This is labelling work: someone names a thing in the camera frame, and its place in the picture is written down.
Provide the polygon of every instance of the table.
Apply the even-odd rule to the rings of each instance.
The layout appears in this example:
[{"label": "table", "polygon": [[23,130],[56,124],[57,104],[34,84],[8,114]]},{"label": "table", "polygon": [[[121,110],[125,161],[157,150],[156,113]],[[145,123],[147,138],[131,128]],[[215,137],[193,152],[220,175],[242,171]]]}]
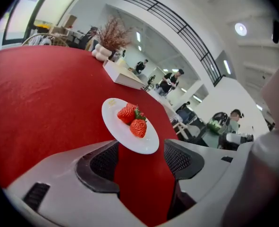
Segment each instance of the table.
[{"label": "table", "polygon": [[120,200],[142,222],[166,221],[174,177],[164,139],[177,139],[161,104],[143,90],[115,84],[87,51],[23,46],[0,51],[0,185],[6,188],[42,159],[113,136],[101,116],[110,97],[139,105],[160,146],[140,155],[119,146],[114,181]]},{"label": "table", "polygon": [[162,96],[160,96],[155,90],[150,90],[148,92],[148,94],[150,94],[156,101],[158,101],[160,104],[163,105],[170,121],[173,121],[174,119],[181,121],[182,119],[180,118],[180,116],[175,112],[174,108],[172,107],[172,105],[168,102],[168,100]]}]

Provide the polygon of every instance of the strawberry leaf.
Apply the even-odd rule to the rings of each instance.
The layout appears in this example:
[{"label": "strawberry leaf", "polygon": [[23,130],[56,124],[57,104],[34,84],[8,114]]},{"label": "strawberry leaf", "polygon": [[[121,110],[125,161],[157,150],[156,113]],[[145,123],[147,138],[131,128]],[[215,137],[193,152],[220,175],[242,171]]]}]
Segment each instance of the strawberry leaf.
[{"label": "strawberry leaf", "polygon": [[138,107],[134,110],[134,112],[135,112],[135,119],[146,120],[145,116],[140,115],[142,112],[139,111]]}]

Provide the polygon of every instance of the wicker chair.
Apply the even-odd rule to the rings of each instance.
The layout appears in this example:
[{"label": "wicker chair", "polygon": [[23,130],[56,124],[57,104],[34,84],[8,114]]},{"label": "wicker chair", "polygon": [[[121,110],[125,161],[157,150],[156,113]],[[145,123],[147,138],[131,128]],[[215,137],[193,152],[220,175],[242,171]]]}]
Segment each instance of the wicker chair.
[{"label": "wicker chair", "polygon": [[26,39],[23,45],[29,45],[29,42],[31,41],[31,39],[38,37],[38,36],[48,36],[51,40],[51,45],[57,45],[57,46],[65,46],[65,47],[69,47],[66,42],[64,41],[64,38],[61,38],[57,35],[53,35],[53,34],[46,34],[46,33],[41,33],[41,34],[35,34],[33,36],[30,36],[28,39]]}]

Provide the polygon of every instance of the strawberry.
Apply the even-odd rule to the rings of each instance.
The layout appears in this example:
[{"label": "strawberry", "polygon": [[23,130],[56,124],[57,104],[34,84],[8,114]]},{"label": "strawberry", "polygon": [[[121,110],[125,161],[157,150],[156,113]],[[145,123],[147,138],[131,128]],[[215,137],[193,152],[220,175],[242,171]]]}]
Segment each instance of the strawberry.
[{"label": "strawberry", "polygon": [[133,109],[133,110],[135,110],[135,109],[137,108],[136,105],[131,104],[131,103],[127,103],[126,107],[127,107],[127,108],[131,108],[131,109]]},{"label": "strawberry", "polygon": [[147,131],[147,124],[143,119],[135,119],[130,125],[130,130],[135,136],[143,138]]},{"label": "strawberry", "polygon": [[124,107],[117,113],[117,117],[122,122],[129,124],[135,119],[135,112],[131,108]]}]

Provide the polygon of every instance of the black hair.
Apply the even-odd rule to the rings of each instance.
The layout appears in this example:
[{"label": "black hair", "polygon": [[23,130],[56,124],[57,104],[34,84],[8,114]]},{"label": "black hair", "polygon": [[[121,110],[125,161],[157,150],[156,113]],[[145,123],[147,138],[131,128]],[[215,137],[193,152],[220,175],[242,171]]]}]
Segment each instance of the black hair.
[{"label": "black hair", "polygon": [[230,114],[236,113],[239,115],[240,119],[244,118],[244,114],[240,112],[239,109],[234,109]]}]

